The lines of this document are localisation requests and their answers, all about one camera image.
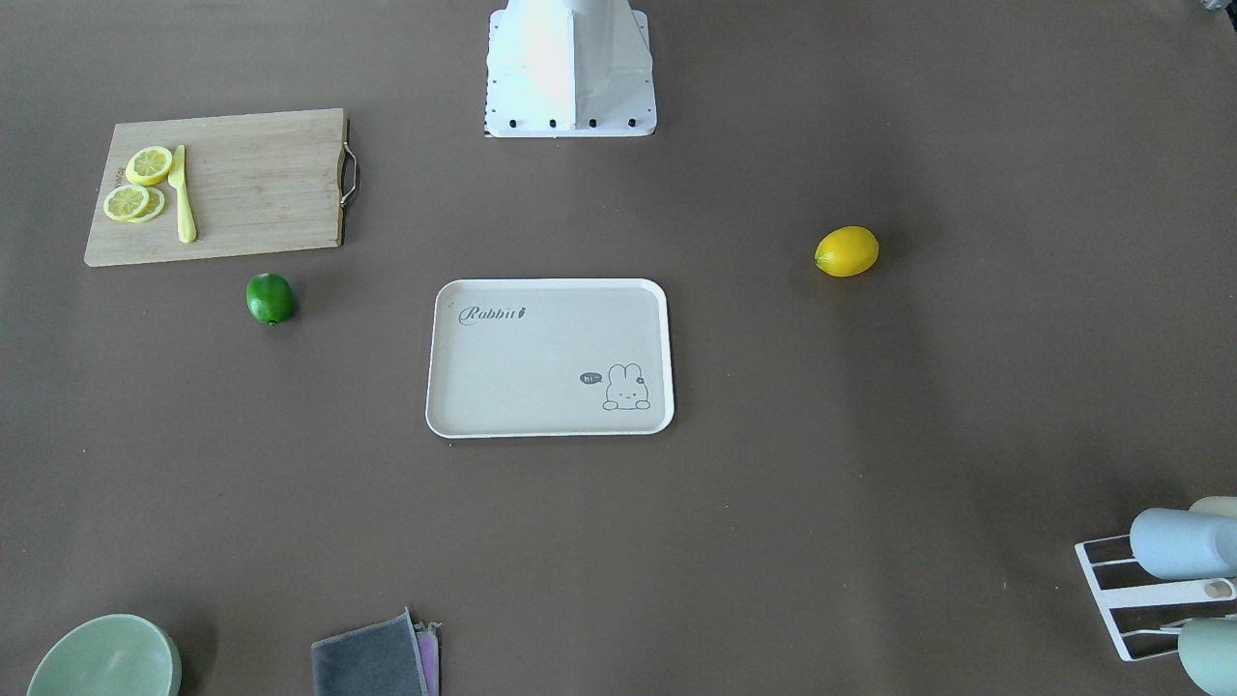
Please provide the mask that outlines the beige rabbit tray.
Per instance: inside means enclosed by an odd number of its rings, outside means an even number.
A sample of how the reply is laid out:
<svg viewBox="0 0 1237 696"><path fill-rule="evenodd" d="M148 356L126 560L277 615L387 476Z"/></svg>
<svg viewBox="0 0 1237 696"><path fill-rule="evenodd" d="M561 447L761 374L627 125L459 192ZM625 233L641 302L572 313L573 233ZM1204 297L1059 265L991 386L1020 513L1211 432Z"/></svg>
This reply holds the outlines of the beige rabbit tray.
<svg viewBox="0 0 1237 696"><path fill-rule="evenodd" d="M435 295L426 420L443 439L652 435L674 417L657 282L454 279Z"/></svg>

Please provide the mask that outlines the yellow plastic knife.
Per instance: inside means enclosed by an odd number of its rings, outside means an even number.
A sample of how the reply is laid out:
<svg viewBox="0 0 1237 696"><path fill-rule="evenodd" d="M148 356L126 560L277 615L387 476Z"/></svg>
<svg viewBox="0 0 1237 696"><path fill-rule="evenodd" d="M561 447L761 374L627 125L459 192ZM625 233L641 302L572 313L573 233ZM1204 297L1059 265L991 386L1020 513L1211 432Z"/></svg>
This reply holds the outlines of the yellow plastic knife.
<svg viewBox="0 0 1237 696"><path fill-rule="evenodd" d="M186 163L187 163L187 150L186 145L181 143L177 146L177 150L173 150L173 156L167 180L168 184L174 189L176 194L178 237L181 237L182 244L194 244L197 241L197 224L193 216L193 211L190 211L190 197L188 192L188 182L186 176Z"/></svg>

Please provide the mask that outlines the lemon slice front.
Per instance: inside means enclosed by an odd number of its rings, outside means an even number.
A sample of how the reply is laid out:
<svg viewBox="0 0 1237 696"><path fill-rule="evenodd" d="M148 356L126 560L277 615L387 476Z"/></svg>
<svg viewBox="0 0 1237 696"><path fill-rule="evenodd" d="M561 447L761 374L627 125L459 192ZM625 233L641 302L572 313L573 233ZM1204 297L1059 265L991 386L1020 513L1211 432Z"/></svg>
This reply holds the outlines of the lemon slice front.
<svg viewBox="0 0 1237 696"><path fill-rule="evenodd" d="M113 220L127 221L146 215L151 202L152 194L145 185L118 185L101 202L101 211Z"/></svg>

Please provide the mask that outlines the white pillar base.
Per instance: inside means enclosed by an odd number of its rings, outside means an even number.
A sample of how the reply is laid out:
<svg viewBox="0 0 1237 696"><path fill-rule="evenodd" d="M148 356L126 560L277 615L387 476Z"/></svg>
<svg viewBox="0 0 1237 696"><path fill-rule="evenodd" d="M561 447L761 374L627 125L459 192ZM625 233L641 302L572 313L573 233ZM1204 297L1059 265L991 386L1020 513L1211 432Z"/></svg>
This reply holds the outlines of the white pillar base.
<svg viewBox="0 0 1237 696"><path fill-rule="evenodd" d="M508 1L490 14L486 67L487 137L656 134L648 19L627 1Z"/></svg>

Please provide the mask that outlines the green cup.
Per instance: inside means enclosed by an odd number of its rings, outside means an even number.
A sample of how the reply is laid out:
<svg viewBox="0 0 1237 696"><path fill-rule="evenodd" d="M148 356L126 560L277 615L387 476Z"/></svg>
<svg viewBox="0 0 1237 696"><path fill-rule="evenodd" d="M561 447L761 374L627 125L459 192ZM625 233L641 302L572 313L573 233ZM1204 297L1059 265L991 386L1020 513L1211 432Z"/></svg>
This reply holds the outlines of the green cup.
<svg viewBox="0 0 1237 696"><path fill-rule="evenodd" d="M1188 677L1207 695L1236 695L1236 618L1181 626L1178 653Z"/></svg>

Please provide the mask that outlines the grey cloth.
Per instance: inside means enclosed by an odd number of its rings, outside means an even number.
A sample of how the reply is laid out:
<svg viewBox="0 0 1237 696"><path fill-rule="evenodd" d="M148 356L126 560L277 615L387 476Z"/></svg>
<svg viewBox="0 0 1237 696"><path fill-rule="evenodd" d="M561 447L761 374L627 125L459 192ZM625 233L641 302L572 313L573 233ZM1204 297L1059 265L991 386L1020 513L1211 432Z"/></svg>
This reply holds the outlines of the grey cloth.
<svg viewBox="0 0 1237 696"><path fill-rule="evenodd" d="M439 622L393 618L312 644L315 695L439 695Z"/></svg>

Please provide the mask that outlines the lemon slice top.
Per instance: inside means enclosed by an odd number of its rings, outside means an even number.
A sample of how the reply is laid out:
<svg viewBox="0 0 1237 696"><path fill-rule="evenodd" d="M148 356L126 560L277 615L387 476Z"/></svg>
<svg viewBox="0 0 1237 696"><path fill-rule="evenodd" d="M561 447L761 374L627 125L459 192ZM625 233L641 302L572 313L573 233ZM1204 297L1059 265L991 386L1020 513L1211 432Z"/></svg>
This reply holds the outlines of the lemon slice top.
<svg viewBox="0 0 1237 696"><path fill-rule="evenodd" d="M153 187L166 180L172 171L174 155L168 147L148 146L139 150L127 161L124 176L129 184Z"/></svg>

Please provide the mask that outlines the blue cup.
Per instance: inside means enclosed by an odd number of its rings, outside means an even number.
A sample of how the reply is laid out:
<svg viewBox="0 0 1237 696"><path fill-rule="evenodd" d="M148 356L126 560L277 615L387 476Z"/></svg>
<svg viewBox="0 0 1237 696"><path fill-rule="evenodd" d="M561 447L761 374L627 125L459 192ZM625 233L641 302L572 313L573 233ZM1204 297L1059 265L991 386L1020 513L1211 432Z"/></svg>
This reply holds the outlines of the blue cup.
<svg viewBox="0 0 1237 696"><path fill-rule="evenodd" d="M1141 567L1157 579L1231 579L1236 520L1207 512L1142 511L1131 525L1131 549Z"/></svg>

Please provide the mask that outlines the lemon slice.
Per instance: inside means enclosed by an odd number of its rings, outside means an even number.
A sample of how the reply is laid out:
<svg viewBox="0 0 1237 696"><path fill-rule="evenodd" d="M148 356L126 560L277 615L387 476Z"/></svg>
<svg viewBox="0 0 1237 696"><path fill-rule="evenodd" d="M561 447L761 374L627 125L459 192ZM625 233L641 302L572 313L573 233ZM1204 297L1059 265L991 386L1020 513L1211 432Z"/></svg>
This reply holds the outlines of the lemon slice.
<svg viewBox="0 0 1237 696"><path fill-rule="evenodd" d="M118 185L101 202L101 211L113 220L127 221L146 215L151 202L152 194L145 185Z"/></svg>
<svg viewBox="0 0 1237 696"><path fill-rule="evenodd" d="M168 147L148 146L139 150L127 161L124 176L129 184L153 187L166 180L172 171L174 155Z"/></svg>
<svg viewBox="0 0 1237 696"><path fill-rule="evenodd" d="M158 187L146 187L148 202L134 218L127 218L127 223L146 223L162 215L166 208L166 194Z"/></svg>

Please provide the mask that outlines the green bowl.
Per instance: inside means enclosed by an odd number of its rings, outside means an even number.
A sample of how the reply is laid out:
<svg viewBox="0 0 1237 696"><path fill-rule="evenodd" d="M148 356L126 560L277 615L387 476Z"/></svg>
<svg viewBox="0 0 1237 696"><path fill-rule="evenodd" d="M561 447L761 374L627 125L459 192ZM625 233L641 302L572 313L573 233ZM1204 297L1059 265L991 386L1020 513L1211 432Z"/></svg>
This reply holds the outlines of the green bowl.
<svg viewBox="0 0 1237 696"><path fill-rule="evenodd" d="M166 630L135 614L75 626L45 653L28 695L177 695L181 651Z"/></svg>

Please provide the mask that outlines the wooden cutting board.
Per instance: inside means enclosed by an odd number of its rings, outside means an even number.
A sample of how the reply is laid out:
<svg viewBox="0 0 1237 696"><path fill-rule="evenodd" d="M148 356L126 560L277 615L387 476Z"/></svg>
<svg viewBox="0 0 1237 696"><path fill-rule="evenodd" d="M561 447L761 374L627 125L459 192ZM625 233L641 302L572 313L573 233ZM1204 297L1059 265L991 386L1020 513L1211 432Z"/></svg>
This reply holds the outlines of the wooden cutting board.
<svg viewBox="0 0 1237 696"><path fill-rule="evenodd" d="M121 122L101 176L100 195L127 177L146 146L186 146L194 242L177 232L176 190L160 184L166 208L147 223L93 214L85 265L119 266L339 247L357 164L340 108Z"/></svg>

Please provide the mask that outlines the yellow lemon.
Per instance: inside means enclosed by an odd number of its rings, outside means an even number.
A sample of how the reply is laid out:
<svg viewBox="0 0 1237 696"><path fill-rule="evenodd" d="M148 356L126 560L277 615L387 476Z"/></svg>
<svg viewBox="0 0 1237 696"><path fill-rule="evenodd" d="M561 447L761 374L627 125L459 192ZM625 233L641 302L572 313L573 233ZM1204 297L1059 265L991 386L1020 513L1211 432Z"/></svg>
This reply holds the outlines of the yellow lemon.
<svg viewBox="0 0 1237 696"><path fill-rule="evenodd" d="M834 277L865 273L880 256L880 242L866 226L849 225L825 235L816 245L816 268Z"/></svg>

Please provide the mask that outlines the lemon slice back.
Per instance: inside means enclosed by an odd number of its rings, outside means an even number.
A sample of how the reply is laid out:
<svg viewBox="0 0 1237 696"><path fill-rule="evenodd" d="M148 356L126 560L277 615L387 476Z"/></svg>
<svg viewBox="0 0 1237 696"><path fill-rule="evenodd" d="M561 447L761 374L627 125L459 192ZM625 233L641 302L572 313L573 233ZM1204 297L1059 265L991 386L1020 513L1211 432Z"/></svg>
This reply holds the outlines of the lemon slice back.
<svg viewBox="0 0 1237 696"><path fill-rule="evenodd" d="M162 215L166 208L166 194L158 187L146 187L148 202L134 218L127 218L127 223L146 223Z"/></svg>

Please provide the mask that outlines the white cup rack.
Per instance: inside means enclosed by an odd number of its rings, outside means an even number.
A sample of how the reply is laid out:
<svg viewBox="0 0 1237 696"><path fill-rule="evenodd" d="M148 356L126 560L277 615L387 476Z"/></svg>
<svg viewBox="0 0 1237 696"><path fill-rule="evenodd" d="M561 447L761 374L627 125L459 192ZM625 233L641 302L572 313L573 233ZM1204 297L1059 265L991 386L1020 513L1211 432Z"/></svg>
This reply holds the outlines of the white cup rack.
<svg viewBox="0 0 1237 696"><path fill-rule="evenodd" d="M1235 618L1235 579L1162 580L1133 558L1127 535L1074 546L1110 642L1124 661L1178 653L1184 622Z"/></svg>

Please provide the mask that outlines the green lime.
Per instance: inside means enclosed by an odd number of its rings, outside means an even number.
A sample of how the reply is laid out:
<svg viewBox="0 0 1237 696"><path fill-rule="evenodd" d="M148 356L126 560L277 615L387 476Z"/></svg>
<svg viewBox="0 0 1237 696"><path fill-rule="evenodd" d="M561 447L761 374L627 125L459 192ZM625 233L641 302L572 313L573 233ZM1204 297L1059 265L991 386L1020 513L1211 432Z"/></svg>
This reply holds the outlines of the green lime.
<svg viewBox="0 0 1237 696"><path fill-rule="evenodd" d="M251 316L265 325L278 325L294 314L294 292L282 274L255 274L247 282L245 300Z"/></svg>

